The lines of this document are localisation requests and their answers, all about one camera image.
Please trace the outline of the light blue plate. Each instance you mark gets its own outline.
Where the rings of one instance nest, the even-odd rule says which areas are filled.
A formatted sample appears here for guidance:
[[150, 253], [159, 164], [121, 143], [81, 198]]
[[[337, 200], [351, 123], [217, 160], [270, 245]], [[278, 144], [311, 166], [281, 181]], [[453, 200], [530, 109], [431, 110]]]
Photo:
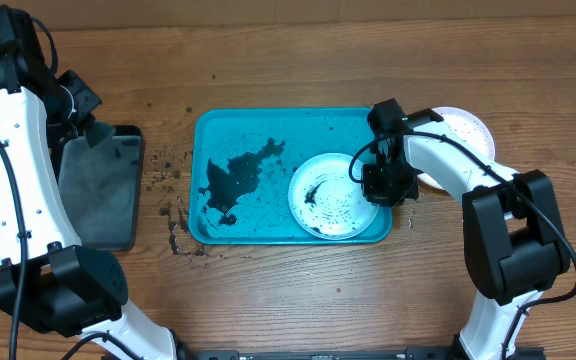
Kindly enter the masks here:
[[362, 163], [342, 153], [324, 153], [305, 161], [294, 173], [288, 206], [299, 226], [325, 241], [351, 239], [372, 224], [379, 207], [352, 179]]

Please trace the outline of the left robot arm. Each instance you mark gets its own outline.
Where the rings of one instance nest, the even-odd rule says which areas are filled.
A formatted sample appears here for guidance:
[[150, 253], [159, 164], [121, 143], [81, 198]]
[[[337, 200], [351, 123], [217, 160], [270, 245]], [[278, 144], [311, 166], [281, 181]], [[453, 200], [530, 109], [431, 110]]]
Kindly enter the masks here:
[[128, 297], [117, 259], [84, 247], [61, 197], [51, 159], [94, 121], [97, 95], [44, 60], [38, 19], [0, 6], [0, 310], [12, 328], [94, 342], [119, 359], [177, 359], [175, 334]]

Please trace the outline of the black water tray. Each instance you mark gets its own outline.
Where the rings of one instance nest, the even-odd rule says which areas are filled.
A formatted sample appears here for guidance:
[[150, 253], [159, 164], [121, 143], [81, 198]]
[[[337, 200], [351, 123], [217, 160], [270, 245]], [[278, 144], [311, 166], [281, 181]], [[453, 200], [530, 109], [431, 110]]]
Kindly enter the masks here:
[[144, 139], [135, 125], [117, 125], [111, 138], [91, 147], [83, 136], [62, 151], [59, 193], [84, 246], [128, 251], [136, 238]]

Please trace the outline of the white plate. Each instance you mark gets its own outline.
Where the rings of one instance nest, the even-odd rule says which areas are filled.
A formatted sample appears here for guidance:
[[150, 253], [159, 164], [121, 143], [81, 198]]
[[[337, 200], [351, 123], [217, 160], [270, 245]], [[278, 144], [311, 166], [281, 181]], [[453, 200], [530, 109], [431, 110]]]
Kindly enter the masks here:
[[[414, 128], [415, 132], [446, 135], [452, 140], [459, 139], [464, 147], [476, 152], [491, 161], [495, 158], [494, 140], [488, 128], [475, 115], [456, 107], [436, 107], [433, 111], [439, 114], [443, 121], [439, 124], [430, 123]], [[466, 185], [473, 172], [477, 172], [476, 164], [459, 149], [439, 139], [414, 136], [413, 140], [430, 144], [430, 152], [421, 156], [421, 160], [431, 171], [418, 178], [427, 185], [443, 190], [447, 184], [448, 171], [454, 174], [460, 171], [459, 184]]]

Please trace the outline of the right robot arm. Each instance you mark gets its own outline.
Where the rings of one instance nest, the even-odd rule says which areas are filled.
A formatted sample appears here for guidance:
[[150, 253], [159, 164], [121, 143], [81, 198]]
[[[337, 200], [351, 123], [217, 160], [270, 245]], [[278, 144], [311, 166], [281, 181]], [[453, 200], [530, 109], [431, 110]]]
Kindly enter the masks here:
[[462, 208], [464, 260], [477, 289], [450, 346], [409, 347], [406, 358], [544, 358], [541, 348], [515, 345], [525, 318], [576, 295], [576, 253], [550, 179], [477, 153], [431, 109], [407, 114], [389, 99], [373, 106], [367, 122], [374, 138], [365, 148], [376, 161], [353, 182], [367, 201], [395, 207], [418, 198], [418, 174], [431, 176]]

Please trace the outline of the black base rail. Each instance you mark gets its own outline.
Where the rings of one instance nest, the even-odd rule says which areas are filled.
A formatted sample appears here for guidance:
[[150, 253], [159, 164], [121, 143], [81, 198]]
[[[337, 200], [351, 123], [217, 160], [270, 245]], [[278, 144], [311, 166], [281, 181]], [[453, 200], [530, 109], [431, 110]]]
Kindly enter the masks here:
[[456, 359], [449, 347], [408, 347], [405, 350], [341, 352], [265, 352], [198, 351], [196, 360], [446, 360]]

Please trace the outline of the dark green sponge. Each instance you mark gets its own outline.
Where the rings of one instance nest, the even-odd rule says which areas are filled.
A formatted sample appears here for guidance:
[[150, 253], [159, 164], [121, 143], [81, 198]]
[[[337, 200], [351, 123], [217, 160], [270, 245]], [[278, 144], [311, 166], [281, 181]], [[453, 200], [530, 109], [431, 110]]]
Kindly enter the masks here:
[[95, 121], [84, 130], [84, 137], [88, 146], [94, 148], [103, 142], [110, 140], [115, 133], [116, 131], [114, 126]]

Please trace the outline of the blue plastic tray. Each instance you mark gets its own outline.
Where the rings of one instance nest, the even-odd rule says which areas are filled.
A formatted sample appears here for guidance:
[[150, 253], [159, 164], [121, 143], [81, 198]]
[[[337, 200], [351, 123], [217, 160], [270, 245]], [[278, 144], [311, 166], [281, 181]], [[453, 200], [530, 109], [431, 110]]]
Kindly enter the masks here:
[[195, 129], [191, 234], [209, 245], [323, 244], [320, 225], [302, 227], [289, 184], [307, 160], [353, 156], [374, 135], [366, 108], [220, 109]]

